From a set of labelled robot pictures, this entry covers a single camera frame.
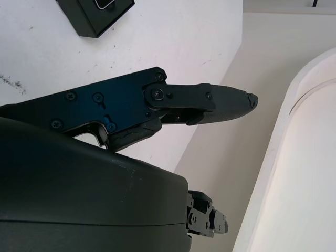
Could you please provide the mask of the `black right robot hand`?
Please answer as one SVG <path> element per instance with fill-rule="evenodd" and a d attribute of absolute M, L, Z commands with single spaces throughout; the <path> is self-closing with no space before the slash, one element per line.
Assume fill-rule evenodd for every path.
<path fill-rule="evenodd" d="M 255 94 L 159 67 L 1 106 L 1 251 L 189 251 L 228 232 L 206 194 L 119 154 L 165 124 L 252 112 Z"/>

